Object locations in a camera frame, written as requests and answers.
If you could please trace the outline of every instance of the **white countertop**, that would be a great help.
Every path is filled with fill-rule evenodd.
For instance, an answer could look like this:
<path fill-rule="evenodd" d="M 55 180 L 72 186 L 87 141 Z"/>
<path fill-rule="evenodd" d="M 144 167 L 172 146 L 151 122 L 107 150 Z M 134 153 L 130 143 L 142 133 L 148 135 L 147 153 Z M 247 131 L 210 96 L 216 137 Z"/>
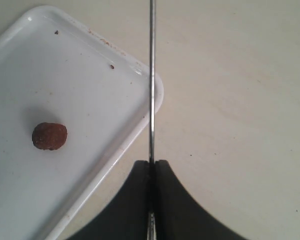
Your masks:
<path fill-rule="evenodd" d="M 0 34 L 56 6 L 148 63 L 149 3 L 0 0 Z M 251 240 L 300 239 L 300 0 L 158 0 L 156 158 Z M 147 159 L 145 130 L 65 229 L 85 225 Z"/>

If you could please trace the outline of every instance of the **metal rod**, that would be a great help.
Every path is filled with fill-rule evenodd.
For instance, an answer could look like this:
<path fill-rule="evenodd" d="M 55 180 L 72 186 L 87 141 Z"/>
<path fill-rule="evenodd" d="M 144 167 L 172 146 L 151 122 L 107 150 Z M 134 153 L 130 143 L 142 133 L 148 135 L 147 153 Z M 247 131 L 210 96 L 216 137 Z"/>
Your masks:
<path fill-rule="evenodd" d="M 156 61 L 156 0 L 150 0 L 150 89 L 149 89 L 149 163 L 155 163 L 155 61 Z"/>

